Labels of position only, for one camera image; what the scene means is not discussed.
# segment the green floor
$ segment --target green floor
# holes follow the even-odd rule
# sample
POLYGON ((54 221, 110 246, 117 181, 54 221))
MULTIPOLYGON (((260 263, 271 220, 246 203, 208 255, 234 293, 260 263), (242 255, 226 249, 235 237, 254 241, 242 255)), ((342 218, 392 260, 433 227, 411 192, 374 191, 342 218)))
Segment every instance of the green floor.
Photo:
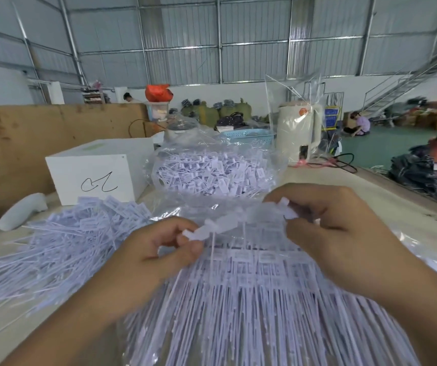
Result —
POLYGON ((353 165, 370 168, 382 165, 390 169, 391 158, 407 153, 416 145, 427 144, 437 134, 435 130, 414 127, 372 126, 367 136, 343 137, 343 153, 353 153, 353 165))

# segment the bundle of clothing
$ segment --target bundle of clothing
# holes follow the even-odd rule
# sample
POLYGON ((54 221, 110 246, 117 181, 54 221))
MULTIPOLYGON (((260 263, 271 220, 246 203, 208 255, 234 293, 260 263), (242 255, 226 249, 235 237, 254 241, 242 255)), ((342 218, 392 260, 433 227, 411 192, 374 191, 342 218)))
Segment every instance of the bundle of clothing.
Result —
POLYGON ((430 156, 430 145, 419 145, 391 159, 390 178, 414 191, 437 200, 437 167, 430 156))

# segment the white cardboard box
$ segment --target white cardboard box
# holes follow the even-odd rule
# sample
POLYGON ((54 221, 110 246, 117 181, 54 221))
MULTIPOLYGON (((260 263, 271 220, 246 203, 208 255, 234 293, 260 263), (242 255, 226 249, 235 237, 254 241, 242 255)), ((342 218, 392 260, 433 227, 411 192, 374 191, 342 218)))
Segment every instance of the white cardboard box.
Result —
POLYGON ((46 157, 62 205, 74 205, 79 196, 120 202, 136 200, 147 186, 146 160, 153 140, 96 140, 46 157))

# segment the red plastic bag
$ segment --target red plastic bag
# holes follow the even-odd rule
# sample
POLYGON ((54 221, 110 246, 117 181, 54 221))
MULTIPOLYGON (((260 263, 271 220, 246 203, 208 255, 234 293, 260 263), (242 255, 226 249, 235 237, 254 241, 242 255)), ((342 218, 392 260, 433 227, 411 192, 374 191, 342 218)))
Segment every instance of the red plastic bag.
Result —
POLYGON ((147 85, 146 98, 150 102, 169 102, 173 93, 168 89, 169 85, 147 85))

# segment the wooden board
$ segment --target wooden board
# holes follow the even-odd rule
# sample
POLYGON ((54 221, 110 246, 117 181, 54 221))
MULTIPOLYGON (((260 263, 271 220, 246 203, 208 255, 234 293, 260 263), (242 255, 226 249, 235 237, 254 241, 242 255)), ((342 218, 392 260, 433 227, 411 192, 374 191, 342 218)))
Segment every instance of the wooden board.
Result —
POLYGON ((145 137, 142 104, 0 106, 0 217, 54 191, 45 157, 97 139, 145 137))

